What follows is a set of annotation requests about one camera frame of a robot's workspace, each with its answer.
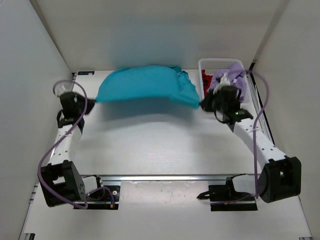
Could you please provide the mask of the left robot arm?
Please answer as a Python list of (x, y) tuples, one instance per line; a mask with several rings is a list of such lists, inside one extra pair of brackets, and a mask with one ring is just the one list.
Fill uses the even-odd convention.
[(94, 99), (85, 99), (76, 92), (65, 92), (59, 96), (62, 110), (57, 115), (57, 141), (59, 145), (52, 150), (49, 163), (41, 166), (40, 182), (44, 199), (48, 207), (63, 205), (66, 202), (53, 195), (56, 192), (75, 203), (83, 202), (89, 195), (93, 200), (100, 200), (105, 194), (102, 180), (97, 175), (81, 177), (73, 160), (77, 145), (83, 135), (85, 120), (95, 105)]

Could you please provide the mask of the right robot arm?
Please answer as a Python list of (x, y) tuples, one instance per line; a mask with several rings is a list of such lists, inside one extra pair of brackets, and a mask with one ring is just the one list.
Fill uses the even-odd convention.
[(302, 164), (278, 149), (257, 127), (258, 120), (241, 107), (241, 90), (232, 85), (210, 91), (200, 103), (208, 113), (221, 114), (219, 122), (230, 130), (253, 153), (254, 175), (242, 174), (231, 178), (224, 193), (230, 200), (242, 193), (260, 197), (266, 203), (298, 196), (301, 193)]

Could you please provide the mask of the teal t shirt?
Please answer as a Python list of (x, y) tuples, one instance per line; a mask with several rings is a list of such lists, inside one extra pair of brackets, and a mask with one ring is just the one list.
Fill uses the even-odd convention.
[(200, 97), (189, 74), (180, 66), (148, 65), (113, 71), (101, 83), (99, 103), (145, 98), (166, 98), (197, 109)]

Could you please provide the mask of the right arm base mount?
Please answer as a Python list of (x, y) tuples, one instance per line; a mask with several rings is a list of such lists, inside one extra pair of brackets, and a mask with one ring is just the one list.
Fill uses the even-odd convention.
[(246, 192), (236, 192), (233, 186), (209, 185), (208, 190), (200, 193), (198, 200), (209, 200), (211, 212), (246, 212), (257, 211), (253, 196)]

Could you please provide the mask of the purple t shirt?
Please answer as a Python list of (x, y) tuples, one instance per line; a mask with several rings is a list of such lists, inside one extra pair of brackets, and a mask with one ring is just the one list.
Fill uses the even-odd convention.
[(246, 72), (242, 64), (238, 62), (233, 63), (226, 69), (217, 70), (210, 81), (209, 88), (206, 91), (209, 92), (210, 90), (214, 90), (220, 83), (221, 78), (224, 76), (228, 78), (232, 86), (241, 90), (239, 100), (241, 103), (244, 103), (247, 92), (247, 82), (245, 80)]

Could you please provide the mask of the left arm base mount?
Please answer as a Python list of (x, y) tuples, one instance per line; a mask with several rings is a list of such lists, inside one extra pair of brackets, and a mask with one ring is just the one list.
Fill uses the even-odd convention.
[(110, 210), (119, 209), (121, 196), (121, 181), (112, 180), (102, 175), (83, 175), (86, 210)]

